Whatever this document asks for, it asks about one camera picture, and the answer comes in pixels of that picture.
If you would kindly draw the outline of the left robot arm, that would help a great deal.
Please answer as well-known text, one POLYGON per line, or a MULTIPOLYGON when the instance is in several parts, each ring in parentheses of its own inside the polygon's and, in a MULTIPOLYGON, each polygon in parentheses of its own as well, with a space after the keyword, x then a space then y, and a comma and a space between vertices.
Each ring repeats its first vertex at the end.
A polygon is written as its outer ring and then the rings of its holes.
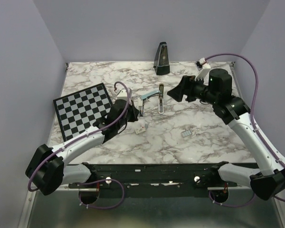
POLYGON ((86 188, 92 187, 96 176, 88 164, 71 165, 70 162, 115 137, 122 127, 137 121, 138 115, 133 101, 117 99, 108 114, 98 118, 78 136, 56 146, 39 146, 25 171, 29 178, 28 190, 33 192, 31 186, 35 185, 46 196, 66 184, 81 183, 86 188))

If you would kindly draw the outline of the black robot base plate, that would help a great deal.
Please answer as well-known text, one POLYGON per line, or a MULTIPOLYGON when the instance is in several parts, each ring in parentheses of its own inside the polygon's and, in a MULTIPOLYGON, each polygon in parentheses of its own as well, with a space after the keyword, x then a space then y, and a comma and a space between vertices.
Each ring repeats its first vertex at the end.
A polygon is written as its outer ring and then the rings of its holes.
POLYGON ((226 196, 224 188, 235 181, 222 180, 217 164, 59 164, 38 185, 49 195, 61 185, 79 190, 84 198, 205 198, 213 189, 226 196))

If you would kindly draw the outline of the light blue stapler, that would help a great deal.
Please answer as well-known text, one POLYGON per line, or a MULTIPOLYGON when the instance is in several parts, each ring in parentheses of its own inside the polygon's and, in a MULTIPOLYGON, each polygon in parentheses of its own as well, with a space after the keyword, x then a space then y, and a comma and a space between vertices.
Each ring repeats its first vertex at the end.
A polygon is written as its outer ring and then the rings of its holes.
POLYGON ((140 111, 140 117, 144 117, 144 106, 145 106, 147 100, 151 97, 158 96, 160 93, 161 93, 160 90, 157 89, 157 90, 153 90, 147 94, 141 95, 141 97, 137 101, 138 102, 138 108, 140 111))

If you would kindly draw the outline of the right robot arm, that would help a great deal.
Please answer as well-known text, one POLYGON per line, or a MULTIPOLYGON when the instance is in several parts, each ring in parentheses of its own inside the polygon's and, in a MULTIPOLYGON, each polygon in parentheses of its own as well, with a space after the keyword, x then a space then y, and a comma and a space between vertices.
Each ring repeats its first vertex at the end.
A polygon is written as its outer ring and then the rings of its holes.
POLYGON ((197 99, 212 105, 213 111, 229 126, 253 155, 258 168, 246 168, 222 161, 211 167, 206 183, 220 186, 234 182, 249 187, 260 199, 268 200, 285 189, 285 157, 273 147, 257 128, 251 111, 240 97, 232 94, 232 76, 224 69, 212 69, 209 82, 195 76, 183 76, 180 83, 167 92, 177 102, 197 99))

